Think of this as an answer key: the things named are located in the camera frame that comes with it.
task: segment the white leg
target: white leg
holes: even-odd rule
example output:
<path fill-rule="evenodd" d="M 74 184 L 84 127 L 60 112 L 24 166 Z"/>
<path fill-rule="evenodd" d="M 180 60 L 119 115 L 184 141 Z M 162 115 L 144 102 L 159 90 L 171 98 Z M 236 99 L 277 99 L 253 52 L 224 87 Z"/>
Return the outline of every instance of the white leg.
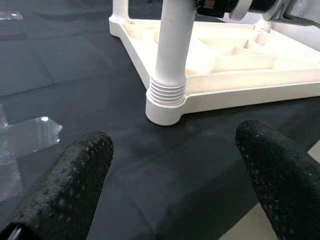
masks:
<path fill-rule="evenodd" d="M 146 115 L 156 124 L 172 125 L 181 117 L 195 14 L 194 0 L 163 0 L 156 67 L 146 94 Z"/>
<path fill-rule="evenodd" d="M 112 22 L 125 22 L 129 20 L 129 0 L 113 0 L 112 15 L 109 18 Z"/>

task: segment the black fabric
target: black fabric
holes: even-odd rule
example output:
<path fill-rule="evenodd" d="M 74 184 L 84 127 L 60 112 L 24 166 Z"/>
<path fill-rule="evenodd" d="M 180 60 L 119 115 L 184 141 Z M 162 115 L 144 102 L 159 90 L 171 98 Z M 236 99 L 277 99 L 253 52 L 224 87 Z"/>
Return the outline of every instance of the black fabric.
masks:
<path fill-rule="evenodd" d="M 320 239 L 320 164 L 260 121 L 242 122 L 236 144 L 278 239 Z"/>
<path fill-rule="evenodd" d="M 11 59 L 10 69 L 0 64 L 0 72 L 9 76 L 0 87 L 9 124 L 49 116 L 63 126 L 59 144 L 17 159 L 24 189 L 74 140 L 102 131 L 113 140 L 114 160 L 88 240 L 218 239 L 257 203 L 234 144 L 237 125 L 249 118 L 268 122 L 308 150 L 320 138 L 320 98 L 187 114 L 174 126 L 157 126 L 146 118 L 146 89 L 124 46 L 110 36 L 110 3 L 0 1 L 2 9 L 24 16 L 19 34 L 8 33 L 0 48 L 8 42 L 25 44 L 37 69 L 18 78 L 14 71 L 26 72 L 23 64 L 14 67 L 20 55 L 0 56 Z M 130 0 L 129 13 L 159 19 L 161 5 Z M 51 83 L 31 90 L 33 78 Z M 18 85 L 9 88 L 10 81 Z M 0 224 L 19 200 L 0 203 Z"/>
<path fill-rule="evenodd" d="M 71 144 L 26 193 L 8 228 L 27 228 L 32 233 L 27 239 L 85 240 L 113 153 L 110 137 L 102 132 Z M 0 239 L 7 233 L 4 229 Z"/>

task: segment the clear plastic sheet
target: clear plastic sheet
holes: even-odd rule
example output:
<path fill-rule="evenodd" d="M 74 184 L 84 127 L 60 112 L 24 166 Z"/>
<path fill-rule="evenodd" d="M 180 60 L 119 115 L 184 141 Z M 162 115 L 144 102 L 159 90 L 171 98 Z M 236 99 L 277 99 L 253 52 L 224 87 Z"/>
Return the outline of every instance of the clear plastic sheet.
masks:
<path fill-rule="evenodd" d="M 0 104 L 0 202 L 23 191 L 16 158 L 57 144 L 62 128 L 47 116 L 8 125 Z"/>
<path fill-rule="evenodd" d="M 0 11 L 1 20 L 22 20 L 24 17 L 19 11 Z"/>

